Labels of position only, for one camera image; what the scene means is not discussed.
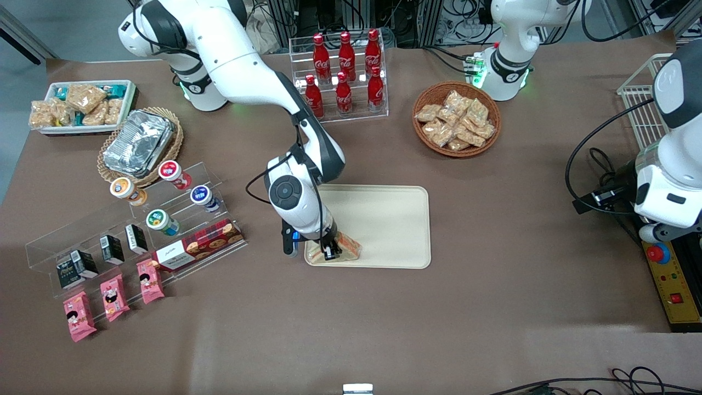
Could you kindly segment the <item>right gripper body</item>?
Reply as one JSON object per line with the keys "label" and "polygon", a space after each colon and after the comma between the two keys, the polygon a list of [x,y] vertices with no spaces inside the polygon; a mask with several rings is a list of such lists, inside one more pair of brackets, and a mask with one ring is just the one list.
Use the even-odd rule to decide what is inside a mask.
{"label": "right gripper body", "polygon": [[321,245],[321,250],[323,253],[341,253],[342,248],[338,242],[339,236],[338,228],[336,222],[332,222],[328,227],[325,226],[322,230],[321,237],[319,237],[319,232],[303,234],[303,239],[305,241],[317,242]]}

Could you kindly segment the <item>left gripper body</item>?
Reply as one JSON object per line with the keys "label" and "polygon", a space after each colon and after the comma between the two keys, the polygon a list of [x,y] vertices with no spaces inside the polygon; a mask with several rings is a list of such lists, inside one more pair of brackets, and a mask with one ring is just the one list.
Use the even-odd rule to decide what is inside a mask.
{"label": "left gripper body", "polygon": [[700,188],[685,187],[669,179],[657,165],[637,171],[635,212],[654,222],[689,228],[699,219]]}

